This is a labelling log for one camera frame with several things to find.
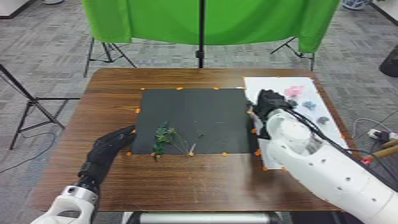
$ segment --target orange marker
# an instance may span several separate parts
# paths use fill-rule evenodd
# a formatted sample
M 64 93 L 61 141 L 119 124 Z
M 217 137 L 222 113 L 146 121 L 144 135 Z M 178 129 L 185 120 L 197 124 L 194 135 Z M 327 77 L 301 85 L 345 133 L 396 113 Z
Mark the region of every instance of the orange marker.
M 261 156 L 261 150 L 260 149 L 256 150 L 254 154 L 256 154 L 256 156 Z

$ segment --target gray carpet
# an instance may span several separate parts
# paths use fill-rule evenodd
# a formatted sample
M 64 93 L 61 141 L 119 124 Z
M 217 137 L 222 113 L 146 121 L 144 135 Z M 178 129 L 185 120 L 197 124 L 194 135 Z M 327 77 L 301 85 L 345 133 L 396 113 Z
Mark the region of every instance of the gray carpet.
M 0 63 L 38 96 L 80 97 L 89 82 L 82 73 L 91 34 L 78 2 L 70 0 L 62 5 L 46 6 L 38 1 L 13 20 L 0 20 Z M 269 54 L 281 43 L 206 47 L 206 67 L 308 68 L 308 61 L 293 56 L 286 48 L 277 54 Z M 380 62 L 396 44 L 396 26 L 372 7 L 363 12 L 340 9 L 317 54 L 315 72 L 348 128 L 359 117 L 380 121 L 398 110 L 398 78 L 389 78 L 379 72 Z M 142 68 L 197 66 L 194 46 L 135 40 L 134 44 L 123 45 L 123 51 Z M 109 66 L 93 63 L 91 74 Z M 112 66 L 128 67 L 128 63 L 119 60 Z M 46 104 L 52 111 L 57 105 L 55 102 Z M 25 98 L 0 81 L 0 170 L 30 158 L 52 143 L 52 135 L 22 138 L 14 151 L 7 150 L 23 106 Z M 64 123 L 73 110 L 75 103 L 68 105 L 61 116 Z M 41 120 L 43 116 L 34 111 L 29 122 Z M 398 131 L 398 113 L 384 124 Z M 372 126 L 372 123 L 361 123 L 359 133 Z M 57 126 L 50 125 L 25 135 L 43 132 L 62 134 Z M 370 139 L 361 138 L 357 146 L 368 150 L 370 145 Z M 29 223 L 41 214 L 29 207 L 27 199 L 54 150 L 55 147 L 34 161 L 0 174 L 2 224 Z M 398 157 L 386 161 L 398 174 Z M 96 223 L 110 223 L 118 219 L 119 214 L 103 213 Z

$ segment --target green backdrop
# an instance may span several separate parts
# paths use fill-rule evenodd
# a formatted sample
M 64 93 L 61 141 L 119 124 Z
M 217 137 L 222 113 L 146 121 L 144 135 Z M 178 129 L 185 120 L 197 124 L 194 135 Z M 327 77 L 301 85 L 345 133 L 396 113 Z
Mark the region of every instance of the green backdrop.
M 206 0 L 206 45 L 299 37 L 299 50 L 317 51 L 340 0 Z M 93 36 L 197 44 L 199 0 L 84 0 Z

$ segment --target white paper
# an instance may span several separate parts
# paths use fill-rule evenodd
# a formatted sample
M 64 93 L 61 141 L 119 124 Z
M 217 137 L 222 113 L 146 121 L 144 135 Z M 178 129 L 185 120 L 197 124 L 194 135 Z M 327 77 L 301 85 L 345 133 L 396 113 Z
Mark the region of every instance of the white paper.
M 322 124 L 317 124 L 317 125 L 320 127 L 324 134 L 333 139 L 333 141 L 341 145 L 341 147 L 348 147 L 345 139 L 341 138 L 343 135 L 340 132 L 340 128 L 338 128 L 334 119 L 333 119 L 333 115 L 327 110 L 327 106 L 325 106 L 322 96 L 317 91 L 317 87 L 315 87 L 311 78 L 306 78 L 306 77 L 281 77 L 281 78 L 277 78 L 277 77 L 245 77 L 247 99 L 256 104 L 258 94 L 260 94 L 261 89 L 274 90 L 285 96 L 285 90 L 292 86 L 304 86 L 302 95 L 295 98 L 295 101 L 299 103 L 297 108 L 295 108 L 297 112 L 311 119 L 315 124 L 317 124 L 317 120 L 320 117 L 329 118 L 325 125 L 322 125 Z M 311 101 L 317 104 L 313 111 L 302 106 L 302 103 L 306 101 Z M 256 126 L 256 130 L 260 132 L 263 124 L 258 119 L 254 120 L 254 126 Z M 274 159 L 267 156 L 267 152 L 265 152 L 267 144 L 269 144 L 269 140 L 260 139 L 263 164 L 269 169 L 281 169 L 281 165 L 277 164 Z

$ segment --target tripod leg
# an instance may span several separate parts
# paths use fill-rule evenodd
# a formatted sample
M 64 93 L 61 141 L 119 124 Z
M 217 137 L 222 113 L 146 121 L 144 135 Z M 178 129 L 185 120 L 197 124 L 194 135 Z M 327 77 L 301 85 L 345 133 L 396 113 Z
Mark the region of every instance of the tripod leg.
M 270 52 L 270 54 L 274 54 L 279 50 L 281 50 L 281 48 L 285 47 L 285 46 L 288 46 L 288 44 L 290 44 L 290 42 L 295 40 L 295 37 L 292 37 L 292 39 L 288 40 L 288 42 L 277 47 L 277 49 Z
M 93 47 L 94 47 L 94 37 L 91 38 L 91 47 L 89 47 L 89 55 L 87 55 L 86 70 L 84 70 L 84 77 L 86 78 L 87 78 L 87 72 L 89 72 L 89 67 L 91 67 Z
M 107 46 L 109 46 L 109 49 L 114 51 L 116 48 L 114 48 L 112 44 L 107 44 Z
M 77 97 L 41 97 L 41 98 L 36 98 L 36 100 L 80 100 L 80 98 Z
M 11 145 L 9 145 L 9 150 L 14 149 L 16 139 L 18 139 L 18 135 L 22 133 L 22 127 L 23 127 L 23 124 L 25 124 L 25 119 L 27 119 L 27 115 L 29 115 L 29 109 L 30 109 L 32 106 L 34 106 L 32 102 L 29 102 L 27 103 L 27 107 L 25 107 L 25 111 L 23 111 L 23 115 L 22 115 L 22 121 L 20 121 L 18 128 L 16 128 L 16 134 L 14 134 L 13 142 L 11 142 Z
M 313 57 L 311 57 L 311 71 L 315 71 L 315 53 L 313 53 Z
M 130 65 L 137 68 L 137 66 L 135 66 L 135 64 L 134 64 L 134 62 L 132 62 L 132 60 L 130 60 L 128 56 L 125 55 L 125 53 L 123 53 L 123 51 L 121 51 L 121 48 L 118 47 L 118 45 L 116 45 L 116 44 L 112 44 L 112 46 L 114 46 L 116 50 L 119 51 L 121 56 L 126 58 L 126 61 L 128 61 Z
M 64 100 L 64 102 L 62 102 L 62 105 L 61 105 L 61 107 L 59 107 L 57 113 L 55 113 L 55 115 L 54 115 L 55 119 L 59 118 L 59 114 L 61 114 L 61 111 L 64 110 L 64 107 L 66 107 L 68 102 L 70 102 L 70 99 Z
M 43 114 L 46 115 L 46 118 L 50 119 L 50 121 L 61 126 L 62 129 L 66 129 L 64 125 L 61 124 L 57 118 L 54 117 L 54 115 L 50 114 L 46 108 L 41 106 L 41 103 L 36 102 L 34 103 L 38 109 L 41 110 Z
M 293 49 L 293 47 L 290 46 L 290 44 L 286 44 L 285 46 L 286 46 L 288 49 L 292 50 L 295 56 L 297 56 L 299 58 L 304 58 L 304 53 L 297 52 L 297 50 Z
M 109 58 L 109 61 L 105 61 L 107 63 L 112 63 L 114 60 L 112 60 L 112 56 L 110 56 L 110 52 L 109 52 L 109 46 L 107 44 L 103 43 L 103 51 L 105 51 L 105 54 L 107 54 L 107 58 Z

